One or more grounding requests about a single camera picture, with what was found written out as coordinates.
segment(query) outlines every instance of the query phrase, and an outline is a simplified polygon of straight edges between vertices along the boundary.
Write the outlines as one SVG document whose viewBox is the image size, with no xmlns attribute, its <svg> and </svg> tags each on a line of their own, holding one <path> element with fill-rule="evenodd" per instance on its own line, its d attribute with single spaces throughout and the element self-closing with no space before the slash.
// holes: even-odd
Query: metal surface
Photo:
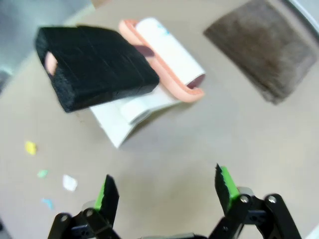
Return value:
<svg viewBox="0 0 319 239">
<path fill-rule="evenodd" d="M 37 28 L 61 24 L 90 0 L 0 0 L 0 70 L 11 74 L 33 49 Z"/>
<path fill-rule="evenodd" d="M 274 196 L 269 196 L 268 201 L 271 203 L 276 203 L 276 198 Z"/>
<path fill-rule="evenodd" d="M 240 197 L 240 200 L 241 200 L 243 203 L 248 203 L 248 202 L 249 202 L 249 200 L 248 200 L 248 198 L 247 198 L 246 196 L 241 196 L 241 197 Z"/>
</svg>

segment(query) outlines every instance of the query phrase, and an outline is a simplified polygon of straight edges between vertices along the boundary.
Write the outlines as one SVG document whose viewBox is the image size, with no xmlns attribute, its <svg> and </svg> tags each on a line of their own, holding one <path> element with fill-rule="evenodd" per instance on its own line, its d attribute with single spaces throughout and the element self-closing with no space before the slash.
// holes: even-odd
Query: small debris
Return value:
<svg viewBox="0 0 319 239">
<path fill-rule="evenodd" d="M 48 170 L 40 170 L 37 174 L 38 178 L 45 178 L 48 174 Z"/>
<path fill-rule="evenodd" d="M 71 192 L 74 192 L 76 187 L 78 186 L 78 181 L 69 175 L 63 175 L 63 187 Z"/>
<path fill-rule="evenodd" d="M 31 141 L 27 141 L 25 143 L 25 150 L 31 154 L 31 155 L 35 155 L 36 154 L 36 144 L 31 142 Z"/>
<path fill-rule="evenodd" d="M 50 199 L 42 198 L 42 202 L 45 203 L 50 210 L 54 209 L 53 203 Z"/>
</svg>

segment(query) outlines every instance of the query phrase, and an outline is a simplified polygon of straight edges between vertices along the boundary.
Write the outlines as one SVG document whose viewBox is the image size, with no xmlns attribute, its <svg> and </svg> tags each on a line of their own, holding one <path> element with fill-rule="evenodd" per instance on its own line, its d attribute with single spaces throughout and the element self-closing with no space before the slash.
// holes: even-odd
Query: black sponge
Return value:
<svg viewBox="0 0 319 239">
<path fill-rule="evenodd" d="M 118 32 L 90 26 L 42 27 L 35 39 L 42 65 L 51 52 L 51 79 L 66 112 L 151 92 L 159 83 L 145 57 Z"/>
</svg>

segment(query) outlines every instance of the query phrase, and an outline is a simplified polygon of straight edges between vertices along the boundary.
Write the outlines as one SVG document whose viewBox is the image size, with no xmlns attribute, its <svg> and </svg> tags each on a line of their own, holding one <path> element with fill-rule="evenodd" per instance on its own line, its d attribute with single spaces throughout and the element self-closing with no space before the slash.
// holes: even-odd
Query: brown doormat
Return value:
<svg viewBox="0 0 319 239">
<path fill-rule="evenodd" d="M 110 0 L 91 0 L 93 6 L 95 8 L 98 8 L 99 6 L 103 5 L 104 3 L 106 3 L 107 1 L 110 1 Z"/>
<path fill-rule="evenodd" d="M 210 25 L 204 35 L 248 76 L 267 101 L 283 101 L 316 56 L 265 0 L 252 0 Z"/>
</svg>

